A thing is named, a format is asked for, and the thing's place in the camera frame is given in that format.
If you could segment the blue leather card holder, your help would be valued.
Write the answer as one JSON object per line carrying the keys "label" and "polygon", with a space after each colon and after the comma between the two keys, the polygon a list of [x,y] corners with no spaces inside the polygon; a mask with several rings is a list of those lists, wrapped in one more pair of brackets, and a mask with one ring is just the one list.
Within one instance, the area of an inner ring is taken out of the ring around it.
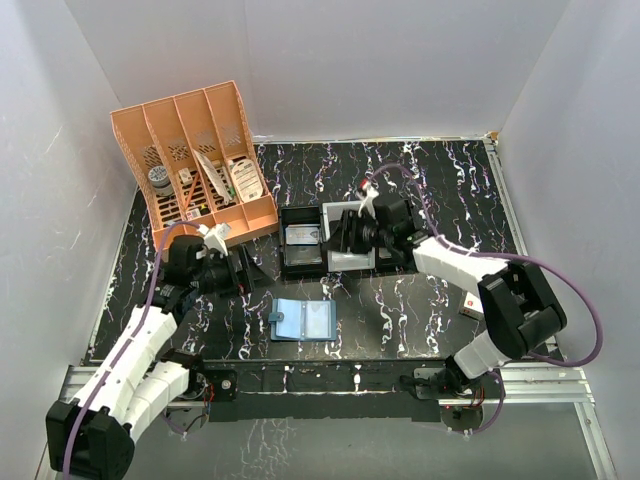
{"label": "blue leather card holder", "polygon": [[[306,310],[309,302],[327,302],[331,307],[331,333],[328,338],[312,339],[306,336]],[[337,307],[334,300],[291,300],[276,298],[268,317],[272,341],[321,342],[337,339]]]}

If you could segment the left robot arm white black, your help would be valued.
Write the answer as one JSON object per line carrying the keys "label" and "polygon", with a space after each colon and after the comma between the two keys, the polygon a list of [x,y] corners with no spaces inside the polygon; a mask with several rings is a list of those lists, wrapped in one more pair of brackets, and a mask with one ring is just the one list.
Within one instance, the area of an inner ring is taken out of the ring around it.
{"label": "left robot arm white black", "polygon": [[205,295],[242,296],[266,276],[244,247],[230,253],[231,228],[199,225],[194,234],[168,230],[156,253],[143,301],[90,379],[49,408],[49,461],[64,478],[121,479],[142,434],[172,400],[194,389],[202,358],[163,345]]}

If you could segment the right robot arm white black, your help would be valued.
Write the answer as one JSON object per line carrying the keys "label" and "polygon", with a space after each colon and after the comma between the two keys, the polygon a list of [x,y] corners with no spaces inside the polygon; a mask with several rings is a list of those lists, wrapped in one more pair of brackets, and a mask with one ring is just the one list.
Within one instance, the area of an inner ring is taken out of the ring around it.
{"label": "right robot arm white black", "polygon": [[404,376],[412,394],[459,395],[477,379],[519,360],[565,328],[564,310],[539,266],[463,253],[418,226],[409,202],[373,193],[329,217],[322,247],[365,255],[383,249],[392,265],[446,280],[479,299],[486,329],[427,378]]}

